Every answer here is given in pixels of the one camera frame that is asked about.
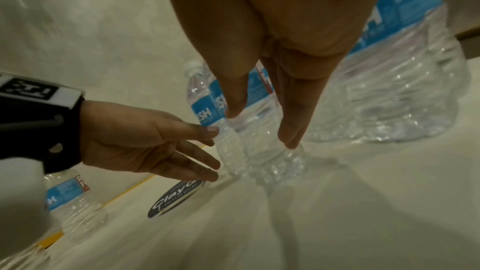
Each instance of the logo sticker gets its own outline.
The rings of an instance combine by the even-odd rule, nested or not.
[[[181,181],[160,197],[148,211],[148,217],[160,216],[179,206],[205,184],[204,180]]]

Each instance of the table surface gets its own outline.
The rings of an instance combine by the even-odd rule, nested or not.
[[[455,127],[409,143],[305,144],[305,174],[275,191],[222,175],[158,217],[154,177],[106,208],[52,269],[479,269],[480,58]]]

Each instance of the hand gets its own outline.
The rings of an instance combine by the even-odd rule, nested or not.
[[[187,123],[162,111],[96,101],[84,101],[80,109],[82,162],[107,170],[214,182],[217,172],[187,156],[214,170],[220,162],[187,140],[213,146],[218,134],[218,127]]]
[[[357,43],[377,0],[171,0],[217,77],[229,117],[247,102],[261,58],[283,108],[279,139],[296,148],[331,73]]]

